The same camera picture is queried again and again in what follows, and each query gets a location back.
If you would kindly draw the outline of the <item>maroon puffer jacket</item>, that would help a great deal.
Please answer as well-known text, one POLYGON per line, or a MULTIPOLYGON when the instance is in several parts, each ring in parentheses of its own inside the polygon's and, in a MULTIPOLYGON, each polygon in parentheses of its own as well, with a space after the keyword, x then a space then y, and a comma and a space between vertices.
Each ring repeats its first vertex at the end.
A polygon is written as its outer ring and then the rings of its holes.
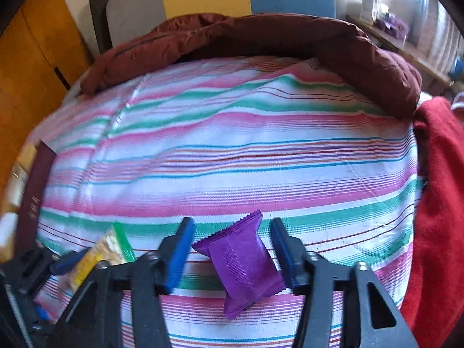
POLYGON ((174 63, 256 56, 315 57, 397 119, 412 118, 419 101, 422 76, 402 56, 378 48, 352 23, 293 13, 171 18, 99 55, 81 91, 92 96, 174 63))

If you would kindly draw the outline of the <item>red blanket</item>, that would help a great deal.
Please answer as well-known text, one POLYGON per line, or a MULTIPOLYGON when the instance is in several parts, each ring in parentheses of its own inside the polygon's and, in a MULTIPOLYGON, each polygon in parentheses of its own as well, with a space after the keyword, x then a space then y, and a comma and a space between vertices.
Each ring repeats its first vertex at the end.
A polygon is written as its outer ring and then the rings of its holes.
POLYGON ((441 347, 463 313, 463 123, 435 97, 414 113, 414 136, 425 186, 401 312, 419 347, 441 347))

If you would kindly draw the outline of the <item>striped bed sheet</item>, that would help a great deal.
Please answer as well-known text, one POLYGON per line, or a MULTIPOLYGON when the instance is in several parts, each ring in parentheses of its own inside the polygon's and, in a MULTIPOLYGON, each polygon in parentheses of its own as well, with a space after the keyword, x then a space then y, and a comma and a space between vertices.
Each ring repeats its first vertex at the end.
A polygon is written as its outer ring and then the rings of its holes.
POLYGON ((254 211, 331 262, 366 262, 396 304, 421 184, 409 121, 316 60, 176 64, 58 109, 31 135, 56 159, 38 238, 58 253, 120 223, 136 255, 190 216, 202 239, 254 211))

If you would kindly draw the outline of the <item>cracker packet green edge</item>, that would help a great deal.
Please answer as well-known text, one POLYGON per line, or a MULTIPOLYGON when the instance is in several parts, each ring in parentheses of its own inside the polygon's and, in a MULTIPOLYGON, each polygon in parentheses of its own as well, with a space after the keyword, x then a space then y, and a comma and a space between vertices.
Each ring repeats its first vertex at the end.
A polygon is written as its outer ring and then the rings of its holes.
POLYGON ((100 261, 107 261, 112 266, 116 266, 135 260, 134 250, 127 239, 123 225, 114 222, 73 268, 68 278, 69 285, 76 292, 100 261))

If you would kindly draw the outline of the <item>wooden side desk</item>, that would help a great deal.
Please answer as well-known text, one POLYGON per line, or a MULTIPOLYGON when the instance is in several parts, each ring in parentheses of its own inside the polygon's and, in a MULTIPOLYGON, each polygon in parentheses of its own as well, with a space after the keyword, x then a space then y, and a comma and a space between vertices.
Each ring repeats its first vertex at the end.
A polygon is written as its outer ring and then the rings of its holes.
POLYGON ((435 67, 429 64, 425 57, 411 44, 407 42, 402 42, 398 39, 394 39, 391 35, 384 33, 379 28, 362 22, 360 19, 353 17, 352 15, 345 15, 346 21, 355 24, 358 28, 364 31, 367 35, 372 36, 378 42, 381 42, 385 48, 388 48, 392 52, 396 52, 404 57, 407 61, 417 67, 420 71, 425 72, 429 76, 433 77, 435 81, 439 84, 450 87, 454 84, 452 79, 444 74, 439 72, 435 67))

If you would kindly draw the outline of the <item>wooden wardrobe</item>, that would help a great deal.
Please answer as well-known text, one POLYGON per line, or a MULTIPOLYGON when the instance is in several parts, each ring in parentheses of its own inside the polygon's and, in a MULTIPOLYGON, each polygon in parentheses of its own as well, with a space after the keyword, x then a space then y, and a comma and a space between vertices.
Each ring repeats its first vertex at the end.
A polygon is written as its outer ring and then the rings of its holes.
POLYGON ((1 34, 1 184, 93 58, 64 0, 25 0, 1 34))

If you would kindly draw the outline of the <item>purple tissue box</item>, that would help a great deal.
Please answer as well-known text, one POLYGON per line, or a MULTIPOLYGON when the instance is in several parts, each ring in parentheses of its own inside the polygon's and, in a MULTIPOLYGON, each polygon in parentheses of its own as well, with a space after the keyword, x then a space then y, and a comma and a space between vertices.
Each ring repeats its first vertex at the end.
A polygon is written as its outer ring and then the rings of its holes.
POLYGON ((408 26, 401 20, 394 20, 391 22, 383 19, 377 19, 374 25, 387 35, 400 40, 405 40, 409 30, 408 26))

